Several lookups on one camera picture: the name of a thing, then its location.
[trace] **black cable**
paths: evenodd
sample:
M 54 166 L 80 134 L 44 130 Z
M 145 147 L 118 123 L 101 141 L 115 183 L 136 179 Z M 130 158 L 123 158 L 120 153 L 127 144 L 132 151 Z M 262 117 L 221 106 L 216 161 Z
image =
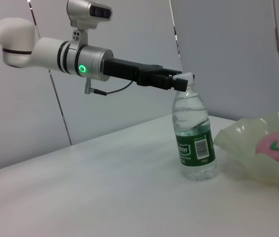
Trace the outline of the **black cable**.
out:
M 128 84 L 127 86 L 123 87 L 122 89 L 114 90 L 114 91 L 111 91 L 111 92 L 107 92 L 107 95 L 113 94 L 113 93 L 116 93 L 116 92 L 120 92 L 120 91 L 122 91 L 122 90 L 125 90 L 125 89 L 128 88 L 132 83 L 133 83 L 133 81 L 131 81 L 130 84 Z

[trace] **robotic arm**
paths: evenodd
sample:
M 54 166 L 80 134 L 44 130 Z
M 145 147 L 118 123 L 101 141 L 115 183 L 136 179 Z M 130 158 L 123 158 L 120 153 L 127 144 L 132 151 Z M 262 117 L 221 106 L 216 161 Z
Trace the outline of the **robotic arm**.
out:
M 188 81 L 173 79 L 182 72 L 115 59 L 109 49 L 88 45 L 88 29 L 110 21 L 112 9 L 88 0 L 69 0 L 67 14 L 73 31 L 72 41 L 41 38 L 35 45 L 35 27 L 22 18 L 0 20 L 0 45 L 5 64 L 16 67 L 44 67 L 86 78 L 85 93 L 107 95 L 91 88 L 91 79 L 107 81 L 110 76 L 127 79 L 141 86 L 186 91 Z

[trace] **translucent bowl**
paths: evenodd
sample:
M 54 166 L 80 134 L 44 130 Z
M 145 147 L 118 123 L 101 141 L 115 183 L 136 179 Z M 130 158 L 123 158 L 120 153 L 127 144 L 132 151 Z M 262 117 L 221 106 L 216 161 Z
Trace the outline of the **translucent bowl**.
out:
M 255 153 L 258 141 L 274 132 L 279 132 L 279 113 L 266 118 L 243 118 L 221 130 L 214 144 L 243 164 L 253 178 L 279 185 L 279 162 L 265 154 Z

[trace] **water bottle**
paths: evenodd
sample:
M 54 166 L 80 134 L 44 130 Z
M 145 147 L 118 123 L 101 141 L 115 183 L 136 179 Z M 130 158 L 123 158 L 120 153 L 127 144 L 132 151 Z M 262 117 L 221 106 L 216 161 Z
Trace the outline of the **water bottle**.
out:
M 177 92 L 172 109 L 183 174 L 191 180 L 211 179 L 217 163 L 206 107 L 194 89 L 192 73 L 174 76 L 189 81 L 186 92 Z

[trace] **green label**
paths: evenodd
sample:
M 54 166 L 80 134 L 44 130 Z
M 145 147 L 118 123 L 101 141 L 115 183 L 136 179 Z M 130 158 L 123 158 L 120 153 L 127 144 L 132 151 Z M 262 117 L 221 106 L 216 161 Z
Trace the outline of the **green label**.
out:
M 191 137 L 177 137 L 180 160 L 186 166 L 202 166 L 215 160 L 212 133 L 207 132 Z

